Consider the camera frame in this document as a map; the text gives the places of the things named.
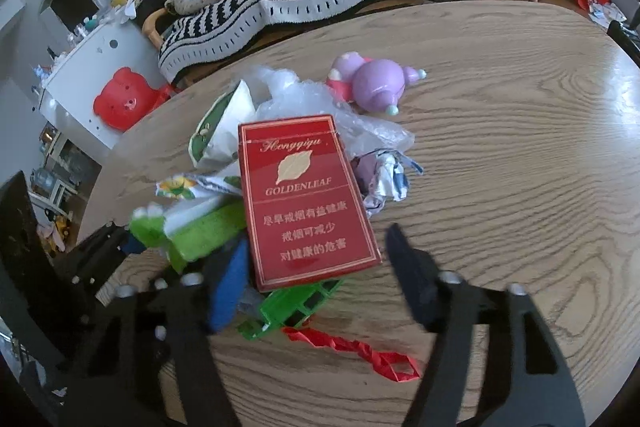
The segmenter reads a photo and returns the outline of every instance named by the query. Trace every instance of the wooden armrest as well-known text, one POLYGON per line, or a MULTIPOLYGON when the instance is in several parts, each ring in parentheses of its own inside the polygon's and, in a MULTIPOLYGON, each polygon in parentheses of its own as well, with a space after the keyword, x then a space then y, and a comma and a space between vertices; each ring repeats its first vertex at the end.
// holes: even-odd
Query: wooden armrest
POLYGON ((164 44, 164 41, 156 30, 156 22, 160 17, 166 15, 167 13, 168 11, 166 10, 166 8, 161 8, 147 17, 144 24, 142 25, 142 32, 148 37, 148 39, 158 51, 160 51, 160 48, 162 48, 162 44, 164 44))

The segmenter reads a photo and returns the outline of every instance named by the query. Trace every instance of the wooden table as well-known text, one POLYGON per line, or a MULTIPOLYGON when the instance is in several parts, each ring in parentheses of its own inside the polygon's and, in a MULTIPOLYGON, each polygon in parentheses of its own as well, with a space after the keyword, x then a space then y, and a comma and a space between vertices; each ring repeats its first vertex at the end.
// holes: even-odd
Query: wooden table
MULTIPOLYGON (((191 170, 188 137, 249 64, 324 78, 357 50, 425 68, 397 121, 416 135, 425 168, 394 221, 441 267, 476 285, 520 282, 567 357, 587 422, 609 404, 640 357, 640 71, 601 29, 563 8, 473 1, 372 14, 281 42, 219 71, 164 104, 117 144, 95 185, 81 237, 126 223, 154 182, 191 170)), ((128 259, 111 282, 146 287, 156 253, 128 259)), ((109 298, 113 285, 102 289, 109 298)), ((434 335, 408 315, 388 266, 352 277, 314 326, 376 349, 428 358, 434 335)), ((476 352, 486 338, 476 334, 476 352)), ((400 425, 417 382, 392 383, 356 356, 290 343, 212 338, 245 426, 400 425)), ((474 413, 475 355, 461 417, 474 413)), ((182 418, 172 369, 162 374, 170 415, 182 418)))

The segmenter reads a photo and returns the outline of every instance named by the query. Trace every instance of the purple toy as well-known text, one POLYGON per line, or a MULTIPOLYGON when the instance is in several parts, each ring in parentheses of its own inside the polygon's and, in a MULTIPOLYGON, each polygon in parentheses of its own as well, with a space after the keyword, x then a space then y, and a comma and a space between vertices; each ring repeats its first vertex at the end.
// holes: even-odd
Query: purple toy
POLYGON ((355 52, 334 60, 326 83, 336 97, 370 112, 398 114, 404 86, 426 78, 424 70, 399 66, 392 60, 363 58, 355 52))

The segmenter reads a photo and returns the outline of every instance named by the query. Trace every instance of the screw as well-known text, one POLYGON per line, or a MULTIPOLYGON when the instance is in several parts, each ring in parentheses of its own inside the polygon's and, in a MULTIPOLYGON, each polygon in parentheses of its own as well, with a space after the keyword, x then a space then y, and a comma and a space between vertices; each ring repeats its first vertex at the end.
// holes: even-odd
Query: screw
POLYGON ((182 276, 180 283, 182 286, 197 286, 204 282, 204 276, 199 272, 192 272, 182 276))
POLYGON ((116 297, 124 299, 135 295, 137 291, 138 290, 135 288, 135 286, 132 286, 130 284, 123 284, 122 286, 118 286, 116 288, 116 297))
POLYGON ((154 286, 156 290, 164 290, 165 288, 169 287, 169 285, 166 283, 164 279, 156 279, 154 281, 154 286))
POLYGON ((164 326, 156 326, 156 331, 154 332, 156 339, 159 341, 164 341, 166 338, 166 328, 164 326))
POLYGON ((440 272, 438 279, 447 284, 460 284, 462 282, 462 277, 455 272, 440 272))
POLYGON ((518 284, 516 282, 508 285, 507 286, 507 290, 509 291, 509 293, 512 293, 512 294, 520 296, 520 297, 522 297, 523 295, 527 294, 527 291, 526 291, 526 289, 524 289, 524 286, 522 284, 518 284))

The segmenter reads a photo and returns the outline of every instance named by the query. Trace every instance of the twisted red wrapper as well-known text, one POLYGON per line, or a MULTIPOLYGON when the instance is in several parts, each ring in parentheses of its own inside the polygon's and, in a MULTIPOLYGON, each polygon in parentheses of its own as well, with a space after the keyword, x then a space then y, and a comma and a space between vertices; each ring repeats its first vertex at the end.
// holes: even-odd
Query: twisted red wrapper
POLYGON ((369 362, 376 373, 394 382, 406 382, 420 378, 418 363, 407 355, 402 355, 395 351, 380 353, 369 344, 360 341, 348 341, 342 337, 333 337, 313 328, 303 328, 301 330, 282 328, 282 332, 289 337, 290 341, 302 341, 314 347, 331 347, 335 351, 356 353, 361 359, 369 362), (393 368, 395 363, 406 363, 411 366, 413 372, 402 373, 401 371, 396 371, 393 368))

